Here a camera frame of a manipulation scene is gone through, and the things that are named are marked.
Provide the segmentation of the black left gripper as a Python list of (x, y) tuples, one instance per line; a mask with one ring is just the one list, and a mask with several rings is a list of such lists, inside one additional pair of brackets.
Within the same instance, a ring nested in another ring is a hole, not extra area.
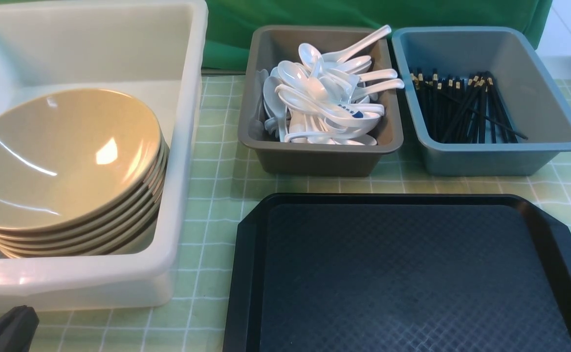
[(15, 306), (0, 316), (0, 352), (28, 352), (39, 322), (31, 306)]

